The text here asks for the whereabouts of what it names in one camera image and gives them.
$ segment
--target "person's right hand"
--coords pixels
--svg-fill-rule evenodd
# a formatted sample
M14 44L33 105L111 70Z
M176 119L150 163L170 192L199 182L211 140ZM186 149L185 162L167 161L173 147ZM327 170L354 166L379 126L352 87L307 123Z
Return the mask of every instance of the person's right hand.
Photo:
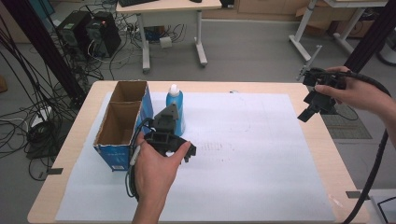
M345 66L331 67L326 69L328 72L347 72L349 69ZM387 105L393 104L393 100L377 87L357 80L352 77L346 77L346 88L338 90L325 85L317 85L315 90L334 98L338 104L346 104L352 107L368 110L380 115L386 109Z

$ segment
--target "white paper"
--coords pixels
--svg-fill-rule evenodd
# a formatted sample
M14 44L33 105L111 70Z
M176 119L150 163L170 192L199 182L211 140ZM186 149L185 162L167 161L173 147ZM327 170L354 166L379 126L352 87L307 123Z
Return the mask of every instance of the white paper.
M154 114L165 92L152 92ZM110 96L67 184L57 221L130 222L125 172L111 172L92 143ZM160 221L334 222L287 94L184 92L186 131L197 155L182 162Z

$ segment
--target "white bottle cap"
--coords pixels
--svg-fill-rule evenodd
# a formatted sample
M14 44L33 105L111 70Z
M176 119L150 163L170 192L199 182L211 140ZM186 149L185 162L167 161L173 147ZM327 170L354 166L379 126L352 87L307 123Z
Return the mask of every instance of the white bottle cap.
M180 90L177 87L177 84L172 84L171 88L169 89L169 94L171 96L178 96Z

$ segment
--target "white metal table leg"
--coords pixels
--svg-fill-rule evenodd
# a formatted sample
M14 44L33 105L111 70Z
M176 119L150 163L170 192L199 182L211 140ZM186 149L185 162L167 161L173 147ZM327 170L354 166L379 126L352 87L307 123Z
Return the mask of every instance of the white metal table leg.
M136 17L137 22L139 23L140 36L142 38L143 73L147 73L149 71L149 42L146 40L142 15L139 13Z
M202 27L202 11L197 11L197 36L195 37L195 46L198 51L199 61L202 66L207 65L207 59L204 52L204 47L201 41L201 27Z
M311 17L312 12L314 11L315 4L317 3L318 0L311 0L309 3L308 7L306 8L305 14L303 15L303 18L301 19L300 26L298 27L296 35L289 35L289 39L291 43L297 48L297 50L303 55L304 59L306 61L309 61L311 59L311 56L309 53L305 50L303 45L300 43L301 36L303 35L303 32L305 30L306 25L309 22L309 18Z
M353 27L355 26L356 22L358 22L359 18L363 14L365 8L364 7L359 7L358 10L356 10L355 14L353 14L352 19L348 22L346 28L344 29L343 33L338 34L334 33L333 36L335 38L335 41L341 45L349 54L352 53L353 48L347 43L347 37L352 31Z

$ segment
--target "wooden cabinet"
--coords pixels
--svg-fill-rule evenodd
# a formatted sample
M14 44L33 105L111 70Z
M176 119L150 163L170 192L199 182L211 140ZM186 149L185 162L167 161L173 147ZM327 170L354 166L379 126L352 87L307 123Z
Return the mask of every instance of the wooden cabinet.
M306 7L309 0L235 0L234 8L203 12L207 19L298 21L297 9Z

